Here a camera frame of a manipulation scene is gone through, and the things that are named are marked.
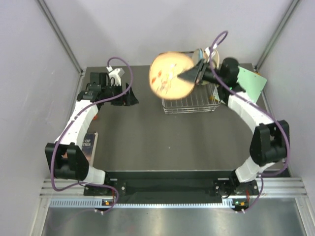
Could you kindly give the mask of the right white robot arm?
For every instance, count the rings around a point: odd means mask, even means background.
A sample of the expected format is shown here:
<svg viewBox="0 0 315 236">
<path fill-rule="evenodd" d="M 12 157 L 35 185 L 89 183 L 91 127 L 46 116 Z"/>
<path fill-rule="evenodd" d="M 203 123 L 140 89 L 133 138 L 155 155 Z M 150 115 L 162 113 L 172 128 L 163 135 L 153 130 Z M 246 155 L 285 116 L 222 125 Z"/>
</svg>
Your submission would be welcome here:
<svg viewBox="0 0 315 236">
<path fill-rule="evenodd" d="M 229 193 L 240 195 L 255 178 L 275 163 L 288 158 L 289 125 L 277 121 L 250 100 L 238 83 L 240 66 L 235 58 L 225 58 L 221 67 L 214 69 L 204 60 L 178 75 L 188 82 L 208 81 L 218 84 L 221 102 L 233 110 L 251 129 L 250 156 L 229 176 Z"/>
</svg>

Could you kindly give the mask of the green and cream plate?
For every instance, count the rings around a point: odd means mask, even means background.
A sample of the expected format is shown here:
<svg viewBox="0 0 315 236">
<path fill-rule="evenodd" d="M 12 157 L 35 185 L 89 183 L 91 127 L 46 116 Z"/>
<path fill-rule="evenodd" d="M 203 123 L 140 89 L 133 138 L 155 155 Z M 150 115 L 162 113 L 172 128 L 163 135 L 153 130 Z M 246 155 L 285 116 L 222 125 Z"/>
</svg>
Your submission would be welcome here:
<svg viewBox="0 0 315 236">
<path fill-rule="evenodd" d="M 209 62 L 209 54 L 210 51 L 209 49 L 205 49 L 205 50 L 200 50 L 200 59 L 206 60 L 207 62 Z M 219 65 L 220 65 L 220 56 L 218 54 L 218 51 L 216 49 L 214 49 L 211 53 L 211 62 L 212 65 L 214 66 L 214 69 L 218 69 Z M 208 84 L 208 81 L 199 81 L 198 84 L 199 85 L 206 85 Z"/>
</svg>

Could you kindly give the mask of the bird plate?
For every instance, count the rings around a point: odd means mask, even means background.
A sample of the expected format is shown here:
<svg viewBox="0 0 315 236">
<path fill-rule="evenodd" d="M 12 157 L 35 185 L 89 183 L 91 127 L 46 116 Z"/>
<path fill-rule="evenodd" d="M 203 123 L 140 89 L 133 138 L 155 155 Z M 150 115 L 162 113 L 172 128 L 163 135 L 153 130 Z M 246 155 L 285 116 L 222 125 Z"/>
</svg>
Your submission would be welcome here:
<svg viewBox="0 0 315 236">
<path fill-rule="evenodd" d="M 179 52 L 159 54 L 149 70 L 149 85 L 152 92 L 164 100 L 179 100 L 187 97 L 195 83 L 183 80 L 179 74 L 193 68 L 192 59 Z"/>
</svg>

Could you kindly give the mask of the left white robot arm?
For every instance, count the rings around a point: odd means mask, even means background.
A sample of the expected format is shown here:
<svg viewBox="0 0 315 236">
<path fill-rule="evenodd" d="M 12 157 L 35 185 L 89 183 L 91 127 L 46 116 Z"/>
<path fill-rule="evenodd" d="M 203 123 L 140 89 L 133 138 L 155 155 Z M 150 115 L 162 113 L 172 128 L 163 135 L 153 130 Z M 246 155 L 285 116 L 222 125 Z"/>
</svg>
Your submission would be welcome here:
<svg viewBox="0 0 315 236">
<path fill-rule="evenodd" d="M 78 94 L 66 127 L 53 143 L 48 143 L 45 147 L 51 179 L 70 179 L 92 184 L 101 195 L 111 191 L 108 174 L 90 165 L 82 146 L 91 122 L 104 103 L 109 102 L 113 106 L 138 104 L 131 84 L 126 83 L 126 88 L 123 88 L 123 74 L 122 68 L 111 67 L 108 72 L 90 73 L 90 82 Z"/>
</svg>

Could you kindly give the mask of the blue and cream plate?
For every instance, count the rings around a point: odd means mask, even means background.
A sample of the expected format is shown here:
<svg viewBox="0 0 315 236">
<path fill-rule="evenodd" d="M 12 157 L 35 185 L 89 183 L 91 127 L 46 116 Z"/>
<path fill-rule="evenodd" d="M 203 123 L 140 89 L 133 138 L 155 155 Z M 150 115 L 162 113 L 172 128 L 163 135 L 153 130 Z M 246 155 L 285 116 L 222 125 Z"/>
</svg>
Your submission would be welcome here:
<svg viewBox="0 0 315 236">
<path fill-rule="evenodd" d="M 204 50 L 201 48 L 196 49 L 191 56 L 194 65 L 197 65 L 200 60 L 204 60 Z"/>
</svg>

